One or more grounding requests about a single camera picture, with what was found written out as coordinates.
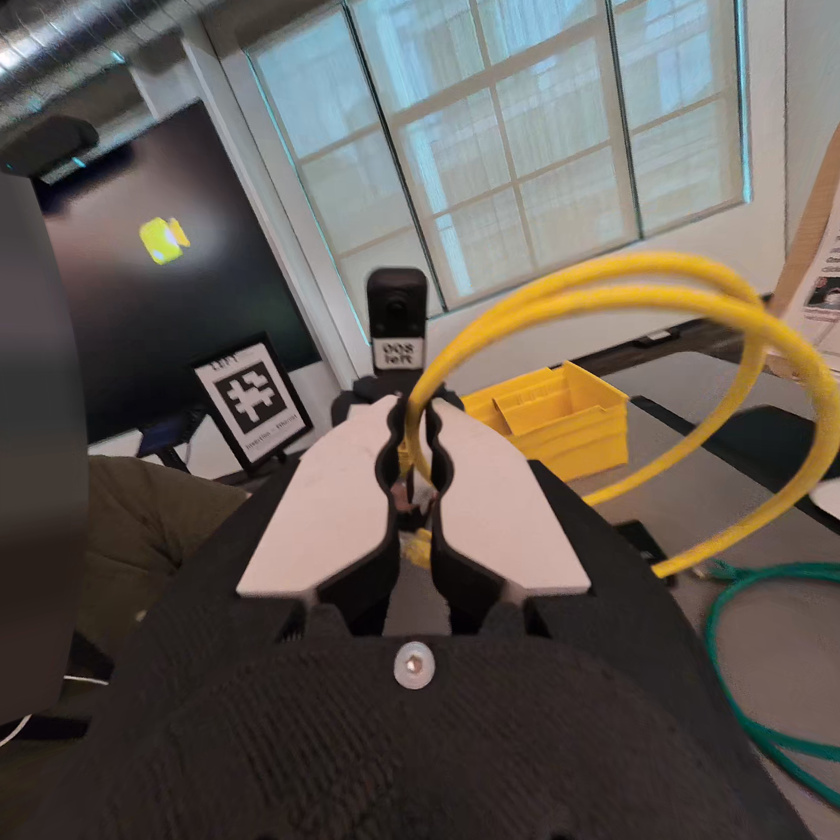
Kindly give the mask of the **white framed window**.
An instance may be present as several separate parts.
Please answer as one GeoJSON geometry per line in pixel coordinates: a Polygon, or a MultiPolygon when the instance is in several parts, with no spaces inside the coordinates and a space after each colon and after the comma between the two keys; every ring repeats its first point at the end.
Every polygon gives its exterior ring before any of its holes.
{"type": "Polygon", "coordinates": [[[718,1],[337,2],[244,48],[363,329],[374,269],[431,317],[744,198],[718,1]]]}

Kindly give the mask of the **yellow plastic bin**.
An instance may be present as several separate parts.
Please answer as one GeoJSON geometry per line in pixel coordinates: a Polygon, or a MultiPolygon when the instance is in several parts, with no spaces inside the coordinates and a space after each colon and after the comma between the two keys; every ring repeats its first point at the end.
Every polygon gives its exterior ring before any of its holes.
{"type": "Polygon", "coordinates": [[[488,433],[468,434],[468,478],[474,485],[515,487],[528,461],[537,460],[562,480],[591,476],[628,461],[628,398],[614,386],[565,362],[520,374],[462,397],[465,412],[488,433]]]}

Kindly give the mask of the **round silver air duct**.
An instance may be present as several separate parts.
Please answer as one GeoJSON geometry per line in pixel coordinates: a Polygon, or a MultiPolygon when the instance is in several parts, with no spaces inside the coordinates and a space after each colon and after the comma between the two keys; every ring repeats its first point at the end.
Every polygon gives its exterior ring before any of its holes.
{"type": "Polygon", "coordinates": [[[213,2],[2,2],[2,99],[47,98],[181,27],[213,2]]]}

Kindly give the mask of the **instruction poster board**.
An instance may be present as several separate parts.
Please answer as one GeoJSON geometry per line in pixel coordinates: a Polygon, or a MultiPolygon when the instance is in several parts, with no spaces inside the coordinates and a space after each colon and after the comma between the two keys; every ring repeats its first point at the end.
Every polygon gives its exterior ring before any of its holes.
{"type": "Polygon", "coordinates": [[[770,313],[802,336],[839,379],[839,129],[805,203],[770,313]]]}

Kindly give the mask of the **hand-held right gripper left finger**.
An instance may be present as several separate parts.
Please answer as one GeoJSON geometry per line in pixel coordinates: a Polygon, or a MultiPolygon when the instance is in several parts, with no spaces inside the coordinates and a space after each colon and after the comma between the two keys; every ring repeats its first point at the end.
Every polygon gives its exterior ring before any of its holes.
{"type": "Polygon", "coordinates": [[[401,568],[401,441],[402,399],[387,394],[300,457],[237,595],[335,606],[351,630],[376,633],[401,568]]]}

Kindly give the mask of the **dark grey curved panel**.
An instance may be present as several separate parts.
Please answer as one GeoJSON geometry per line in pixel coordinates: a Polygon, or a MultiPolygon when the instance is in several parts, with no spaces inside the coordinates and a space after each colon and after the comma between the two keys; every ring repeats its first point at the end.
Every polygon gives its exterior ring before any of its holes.
{"type": "Polygon", "coordinates": [[[58,699],[88,534],[77,344],[28,178],[1,175],[1,723],[58,699]]]}

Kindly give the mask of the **black framed marker sign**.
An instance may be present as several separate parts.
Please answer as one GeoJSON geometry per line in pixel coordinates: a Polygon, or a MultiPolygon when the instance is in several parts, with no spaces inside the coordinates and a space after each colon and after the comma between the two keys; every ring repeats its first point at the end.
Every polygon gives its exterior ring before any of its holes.
{"type": "Polygon", "coordinates": [[[191,360],[206,410],[242,470],[286,461],[286,450],[310,432],[312,419],[266,332],[191,360]]]}

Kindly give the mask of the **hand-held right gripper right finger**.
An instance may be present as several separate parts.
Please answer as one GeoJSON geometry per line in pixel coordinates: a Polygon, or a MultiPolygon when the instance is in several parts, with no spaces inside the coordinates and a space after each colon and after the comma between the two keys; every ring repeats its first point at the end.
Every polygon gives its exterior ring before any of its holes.
{"type": "Polygon", "coordinates": [[[499,603],[592,588],[530,462],[441,397],[426,410],[433,511],[431,571],[455,633],[476,633],[499,603]]]}

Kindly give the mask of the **black monitor screen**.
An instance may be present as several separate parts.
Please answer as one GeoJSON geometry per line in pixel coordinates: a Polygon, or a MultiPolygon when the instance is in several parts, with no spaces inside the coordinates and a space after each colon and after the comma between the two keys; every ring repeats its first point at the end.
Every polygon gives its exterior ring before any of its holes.
{"type": "Polygon", "coordinates": [[[321,361],[201,102],[35,189],[90,445],[198,404],[192,363],[258,334],[288,372],[321,361]]]}

